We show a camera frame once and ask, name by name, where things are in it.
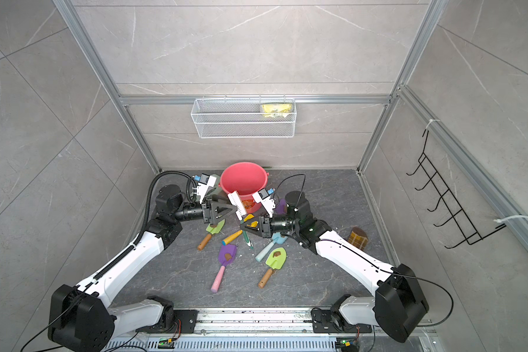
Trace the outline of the white cleaning brush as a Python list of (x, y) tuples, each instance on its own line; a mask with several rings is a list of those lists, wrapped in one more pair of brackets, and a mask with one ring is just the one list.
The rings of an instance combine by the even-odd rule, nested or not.
[(229, 193), (227, 196), (229, 198), (231, 205), (234, 205), (237, 208), (236, 216), (238, 220), (242, 221), (243, 218), (247, 215), (247, 212), (246, 212), (246, 208), (244, 207), (243, 201), (240, 198), (238, 192), (234, 191), (233, 193)]

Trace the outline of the small purple trowel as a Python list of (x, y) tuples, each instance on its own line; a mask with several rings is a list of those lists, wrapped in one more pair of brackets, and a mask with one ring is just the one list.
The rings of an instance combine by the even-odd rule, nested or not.
[(285, 199), (281, 199), (274, 208), (276, 214), (286, 214), (287, 213), (287, 202)]

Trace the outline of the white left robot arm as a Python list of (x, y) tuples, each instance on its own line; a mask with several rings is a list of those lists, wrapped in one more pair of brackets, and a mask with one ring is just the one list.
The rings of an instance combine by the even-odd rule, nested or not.
[(126, 284), (177, 238), (185, 221), (217, 225), (229, 212), (246, 213), (238, 193), (209, 195), (216, 179), (188, 177), (186, 190), (170, 184), (155, 190), (165, 176), (155, 176), (148, 190), (142, 227), (116, 257), (75, 286), (62, 285), (51, 297), (48, 338), (72, 351), (102, 351), (108, 342), (130, 331), (168, 332), (179, 327), (171, 301), (150, 296), (127, 306), (111, 303)]

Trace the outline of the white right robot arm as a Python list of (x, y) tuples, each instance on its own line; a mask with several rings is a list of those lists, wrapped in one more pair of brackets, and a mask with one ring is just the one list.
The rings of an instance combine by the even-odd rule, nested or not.
[(394, 267), (351, 245), (312, 214), (304, 192), (293, 191), (285, 196), (283, 214), (276, 211), (273, 192), (261, 189), (252, 198), (266, 213), (244, 221), (244, 231), (261, 238), (274, 234), (292, 238), (338, 265), (370, 292), (369, 298), (344, 295), (336, 301), (330, 312), (334, 329), (377, 326), (399, 343), (408, 340), (429, 311), (419, 279), (409, 267)]

